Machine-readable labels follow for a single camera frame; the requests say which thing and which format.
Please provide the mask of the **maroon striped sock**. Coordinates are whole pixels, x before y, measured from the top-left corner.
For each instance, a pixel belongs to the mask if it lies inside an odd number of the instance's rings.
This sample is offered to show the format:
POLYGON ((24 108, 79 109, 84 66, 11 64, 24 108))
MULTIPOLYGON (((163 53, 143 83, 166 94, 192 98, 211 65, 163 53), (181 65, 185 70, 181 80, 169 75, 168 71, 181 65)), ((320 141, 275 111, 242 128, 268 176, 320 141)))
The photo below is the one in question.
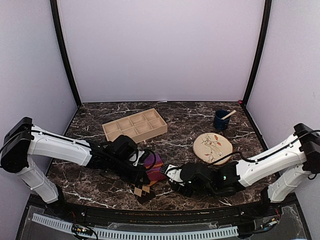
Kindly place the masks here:
MULTIPOLYGON (((154 166, 146 172, 150 183, 147 185, 148 187, 151 187, 152 185, 156 184, 158 181, 162 181, 166 179, 166 176, 160 172, 160 168, 164 165, 161 157, 156 153, 156 162, 154 166)), ((144 167, 147 169, 149 168, 154 162, 154 156, 150 154, 145 160, 144 160, 144 167)))

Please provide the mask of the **brown argyle sock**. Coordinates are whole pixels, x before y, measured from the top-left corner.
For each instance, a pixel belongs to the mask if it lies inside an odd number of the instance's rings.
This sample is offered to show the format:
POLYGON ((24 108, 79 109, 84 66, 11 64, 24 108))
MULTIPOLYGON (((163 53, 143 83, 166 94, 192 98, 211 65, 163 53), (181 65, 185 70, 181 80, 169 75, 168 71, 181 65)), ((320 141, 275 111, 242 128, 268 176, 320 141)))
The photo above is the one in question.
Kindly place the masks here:
POLYGON ((142 205, 156 197, 155 192, 150 188, 149 185, 135 185, 131 184, 130 188, 137 201, 142 205))

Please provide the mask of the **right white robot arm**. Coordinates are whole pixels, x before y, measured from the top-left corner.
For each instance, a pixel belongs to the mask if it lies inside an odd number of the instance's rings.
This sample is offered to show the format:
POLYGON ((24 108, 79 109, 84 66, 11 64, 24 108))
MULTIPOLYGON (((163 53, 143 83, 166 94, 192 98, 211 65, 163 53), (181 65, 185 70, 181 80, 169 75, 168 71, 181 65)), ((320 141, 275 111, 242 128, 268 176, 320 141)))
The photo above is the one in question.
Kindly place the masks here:
POLYGON ((164 164, 160 171, 171 189, 190 197, 200 193, 213 197, 229 197, 243 191, 271 174, 282 175, 261 192, 262 201, 255 205, 255 213, 266 217, 286 196, 305 179, 320 173, 320 132, 303 123, 294 126, 287 139, 251 158, 242 157, 217 170, 205 163, 186 163, 182 166, 164 164))

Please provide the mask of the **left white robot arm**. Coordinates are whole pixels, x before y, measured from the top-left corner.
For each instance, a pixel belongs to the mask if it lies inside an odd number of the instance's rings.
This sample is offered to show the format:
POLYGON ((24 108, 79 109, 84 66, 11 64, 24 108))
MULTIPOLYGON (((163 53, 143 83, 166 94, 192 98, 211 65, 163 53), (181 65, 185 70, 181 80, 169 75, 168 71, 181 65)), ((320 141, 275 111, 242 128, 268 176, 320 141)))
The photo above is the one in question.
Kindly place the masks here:
POLYGON ((0 155, 1 168, 19 176, 60 218, 67 218, 71 208, 33 156, 60 159, 89 169, 111 170, 133 184, 149 184, 147 172, 157 161, 153 151, 140 150, 126 135, 103 143, 76 140, 46 131, 34 125, 30 117, 22 118, 6 134, 0 155))

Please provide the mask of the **round painted wooden plate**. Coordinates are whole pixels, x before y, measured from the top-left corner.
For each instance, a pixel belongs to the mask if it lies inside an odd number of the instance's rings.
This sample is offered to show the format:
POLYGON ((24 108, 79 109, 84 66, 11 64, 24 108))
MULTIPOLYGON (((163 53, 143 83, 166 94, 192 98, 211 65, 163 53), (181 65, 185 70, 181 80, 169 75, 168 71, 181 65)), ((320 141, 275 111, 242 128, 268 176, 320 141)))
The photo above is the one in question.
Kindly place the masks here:
POLYGON ((231 142, 217 133, 203 133, 196 138, 192 146, 194 154, 204 162, 211 164, 233 152, 231 142))

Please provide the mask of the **wooden compartment tray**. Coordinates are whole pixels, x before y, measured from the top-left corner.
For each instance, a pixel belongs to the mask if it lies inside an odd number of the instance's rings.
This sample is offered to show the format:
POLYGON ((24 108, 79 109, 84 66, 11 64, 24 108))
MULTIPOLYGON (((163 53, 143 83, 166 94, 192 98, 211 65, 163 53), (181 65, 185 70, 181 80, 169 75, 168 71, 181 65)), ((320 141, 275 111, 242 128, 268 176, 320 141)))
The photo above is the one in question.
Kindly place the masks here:
POLYGON ((155 108, 105 123, 102 128, 111 142, 124 135, 140 143, 168 132, 167 123, 155 108))

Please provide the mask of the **dark blue mug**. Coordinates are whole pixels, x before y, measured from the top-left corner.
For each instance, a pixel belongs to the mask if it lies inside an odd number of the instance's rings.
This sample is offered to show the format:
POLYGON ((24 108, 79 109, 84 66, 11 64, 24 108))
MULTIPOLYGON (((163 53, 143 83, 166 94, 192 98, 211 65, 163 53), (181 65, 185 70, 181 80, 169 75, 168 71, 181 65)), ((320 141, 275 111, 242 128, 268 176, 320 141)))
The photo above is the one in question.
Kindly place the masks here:
POLYGON ((218 131, 224 131, 228 128, 230 116, 226 119, 222 119, 230 112, 224 109, 217 110, 214 115, 213 126, 218 131))

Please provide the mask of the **wooden stick in mug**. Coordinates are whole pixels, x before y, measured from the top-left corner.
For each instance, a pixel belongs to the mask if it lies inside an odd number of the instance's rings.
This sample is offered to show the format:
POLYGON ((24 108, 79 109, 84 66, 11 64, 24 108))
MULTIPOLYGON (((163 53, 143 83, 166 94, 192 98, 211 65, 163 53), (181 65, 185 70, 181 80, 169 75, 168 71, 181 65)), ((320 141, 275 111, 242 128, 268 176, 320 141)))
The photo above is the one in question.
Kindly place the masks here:
POLYGON ((225 119, 229 118, 230 116, 232 116, 233 114, 235 114, 236 112, 237 112, 236 110, 233 110, 233 111, 229 112, 227 115, 225 115, 224 117, 222 117, 221 119, 225 120, 225 119))

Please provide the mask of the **small circuit board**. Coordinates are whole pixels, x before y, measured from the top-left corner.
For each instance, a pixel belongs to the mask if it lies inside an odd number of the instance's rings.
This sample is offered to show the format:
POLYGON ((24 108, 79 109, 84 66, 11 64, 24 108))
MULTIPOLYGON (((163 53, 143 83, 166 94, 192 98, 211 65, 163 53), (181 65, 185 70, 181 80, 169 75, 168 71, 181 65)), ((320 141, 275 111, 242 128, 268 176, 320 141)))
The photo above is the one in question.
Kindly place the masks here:
POLYGON ((79 236, 92 236, 93 231, 90 230, 88 227, 82 226, 80 224, 74 223, 71 227, 71 232, 79 235, 79 236))

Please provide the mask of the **black front rail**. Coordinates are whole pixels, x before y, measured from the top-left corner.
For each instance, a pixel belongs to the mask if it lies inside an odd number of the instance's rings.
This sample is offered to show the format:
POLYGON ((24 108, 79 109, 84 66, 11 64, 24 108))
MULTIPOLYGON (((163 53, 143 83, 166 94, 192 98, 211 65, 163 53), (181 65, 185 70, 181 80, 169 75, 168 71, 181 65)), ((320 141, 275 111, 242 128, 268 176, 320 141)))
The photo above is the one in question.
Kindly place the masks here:
POLYGON ((281 215, 284 218, 285 207, 299 206, 294 193, 284 202, 262 211, 257 195, 246 193, 234 197, 214 198, 195 195, 192 198, 180 196, 172 191, 157 194, 145 203, 130 191, 98 193, 93 195, 66 192, 66 208, 48 207, 39 196, 32 194, 28 203, 41 208, 45 214, 83 224, 107 225, 111 222, 127 224, 191 224, 218 222, 219 224, 246 224, 254 220, 281 215))

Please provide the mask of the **left black frame post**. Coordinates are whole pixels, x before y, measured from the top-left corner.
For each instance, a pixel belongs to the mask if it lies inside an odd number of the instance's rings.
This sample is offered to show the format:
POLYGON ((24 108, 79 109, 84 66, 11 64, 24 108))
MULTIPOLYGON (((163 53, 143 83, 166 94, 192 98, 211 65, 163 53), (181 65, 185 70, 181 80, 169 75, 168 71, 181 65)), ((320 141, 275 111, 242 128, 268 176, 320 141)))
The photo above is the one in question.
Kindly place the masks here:
POLYGON ((77 108, 79 108, 82 105, 82 101, 76 86, 76 81, 72 72, 69 56, 67 53, 67 48, 66 48, 66 43, 64 39, 63 28, 62 28, 62 23, 61 23, 59 8, 58 8, 58 1, 50 0, 50 8, 51 8, 51 15, 53 19, 56 39, 59 47, 59 52, 60 52, 63 66, 64 66, 64 70, 66 73, 66 77, 68 80, 68 84, 71 89, 71 93, 75 101, 75 104, 77 108))

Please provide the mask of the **black frame post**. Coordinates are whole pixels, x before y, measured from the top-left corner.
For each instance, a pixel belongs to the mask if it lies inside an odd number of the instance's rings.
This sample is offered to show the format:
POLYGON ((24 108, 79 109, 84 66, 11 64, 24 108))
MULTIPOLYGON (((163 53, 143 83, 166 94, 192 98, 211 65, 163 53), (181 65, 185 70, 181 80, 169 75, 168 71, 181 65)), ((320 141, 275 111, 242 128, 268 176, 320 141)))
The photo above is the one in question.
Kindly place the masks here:
POLYGON ((58 8, 58 1, 50 0, 50 8, 51 8, 51 15, 53 19, 56 39, 59 47, 59 52, 60 52, 63 66, 64 66, 64 70, 66 73, 66 77, 68 80, 68 84, 71 89, 71 93, 75 101, 75 104, 77 108, 79 108, 82 105, 82 101, 76 86, 76 81, 72 72, 69 56, 67 53, 67 48, 66 48, 66 43, 64 39, 63 28, 62 28, 62 23, 61 23, 59 8, 58 8))
POLYGON ((257 42, 257 47, 252 63, 252 68, 250 71, 249 79, 247 82, 247 86, 244 92, 244 96, 242 99, 242 107, 245 109, 248 105, 254 83, 258 74, 258 69, 260 66, 265 40, 267 36, 268 26, 269 26, 269 20, 271 15, 271 8, 272 8, 272 0, 265 0, 264 1, 264 8, 263 8, 263 14, 262 14, 262 21, 261 21, 261 27, 259 31, 259 37, 257 42))

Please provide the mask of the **right black frame post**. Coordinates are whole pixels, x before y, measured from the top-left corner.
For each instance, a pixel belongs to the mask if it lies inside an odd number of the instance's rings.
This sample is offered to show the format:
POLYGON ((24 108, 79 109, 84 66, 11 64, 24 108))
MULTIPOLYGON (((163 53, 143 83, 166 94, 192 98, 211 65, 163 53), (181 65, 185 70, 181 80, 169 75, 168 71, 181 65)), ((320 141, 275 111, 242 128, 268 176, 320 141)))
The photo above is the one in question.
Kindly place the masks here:
POLYGON ((244 96, 242 99, 242 107, 245 109, 248 105, 254 83, 258 74, 258 69, 260 66, 265 40, 267 36, 268 26, 269 26, 269 20, 271 15, 271 8, 272 8, 272 0, 265 0, 264 1, 264 8, 263 8, 263 14, 262 14, 262 21, 261 21, 261 27, 259 31, 259 37, 257 42, 257 47, 252 63, 252 68, 250 71, 249 79, 247 82, 247 86, 244 92, 244 96))

